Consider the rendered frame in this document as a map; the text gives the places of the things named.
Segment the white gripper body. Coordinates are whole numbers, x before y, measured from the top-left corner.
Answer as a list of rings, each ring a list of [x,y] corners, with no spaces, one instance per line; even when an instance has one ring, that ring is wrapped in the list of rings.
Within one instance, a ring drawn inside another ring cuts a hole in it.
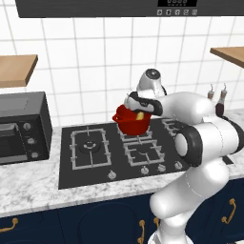
[[[131,111],[135,111],[138,109],[138,105],[138,94],[136,91],[132,91],[126,96],[124,106]]]

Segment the red pot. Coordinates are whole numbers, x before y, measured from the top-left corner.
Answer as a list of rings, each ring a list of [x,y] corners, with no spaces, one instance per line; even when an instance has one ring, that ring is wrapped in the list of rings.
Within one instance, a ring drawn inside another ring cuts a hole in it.
[[[140,135],[148,129],[151,121],[151,115],[147,112],[143,113],[144,119],[136,120],[138,112],[133,112],[124,105],[120,105],[116,109],[116,114],[112,117],[112,120],[117,123],[122,133],[127,135]]]

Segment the black gas hob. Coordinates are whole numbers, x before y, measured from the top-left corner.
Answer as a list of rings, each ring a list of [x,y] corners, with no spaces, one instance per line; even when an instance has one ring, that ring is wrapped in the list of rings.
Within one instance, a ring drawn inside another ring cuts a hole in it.
[[[189,165],[174,148],[174,137],[185,125],[171,119],[153,119],[141,135],[126,135],[115,123],[67,127],[62,130],[60,190],[134,179],[164,173],[185,172]],[[177,170],[179,161],[183,168]],[[161,173],[159,164],[166,166]],[[141,173],[142,167],[149,173]],[[116,173],[109,179],[110,171]]]

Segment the large dark sauce bottle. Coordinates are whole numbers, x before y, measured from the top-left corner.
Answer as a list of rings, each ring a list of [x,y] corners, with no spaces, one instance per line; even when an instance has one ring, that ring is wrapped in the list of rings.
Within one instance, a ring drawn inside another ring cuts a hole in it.
[[[227,88],[224,88],[221,91],[219,100],[215,105],[215,114],[219,117],[221,117],[224,114],[224,103],[225,103],[226,95],[227,95]]]

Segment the dark range hood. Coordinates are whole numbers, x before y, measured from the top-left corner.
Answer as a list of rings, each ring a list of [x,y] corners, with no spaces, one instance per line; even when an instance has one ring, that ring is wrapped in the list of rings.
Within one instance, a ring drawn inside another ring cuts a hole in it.
[[[244,0],[15,0],[21,18],[244,16]]]

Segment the black toaster oven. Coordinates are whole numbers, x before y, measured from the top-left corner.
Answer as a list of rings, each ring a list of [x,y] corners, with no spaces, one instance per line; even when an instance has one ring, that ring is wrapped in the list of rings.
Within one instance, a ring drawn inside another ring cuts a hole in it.
[[[0,165],[48,159],[51,137],[43,91],[0,94]]]

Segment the navy cupboard door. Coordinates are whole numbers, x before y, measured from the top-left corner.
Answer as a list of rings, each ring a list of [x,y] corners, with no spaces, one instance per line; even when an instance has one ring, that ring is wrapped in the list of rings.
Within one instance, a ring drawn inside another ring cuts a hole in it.
[[[231,222],[221,222],[229,216],[235,199],[236,210]],[[193,244],[237,244],[244,240],[244,178],[230,180],[216,195],[205,200],[194,212],[186,227]]]
[[[0,244],[65,244],[57,211],[0,218]]]
[[[58,211],[66,244],[138,244],[145,220],[148,244],[150,195],[142,194],[62,208]]]

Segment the wooden wall shelf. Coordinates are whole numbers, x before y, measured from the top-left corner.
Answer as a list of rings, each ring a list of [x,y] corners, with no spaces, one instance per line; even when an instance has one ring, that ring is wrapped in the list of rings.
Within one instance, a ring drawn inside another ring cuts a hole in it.
[[[37,54],[0,56],[0,88],[26,87],[37,61]]]
[[[244,69],[244,47],[211,48],[210,53]]]

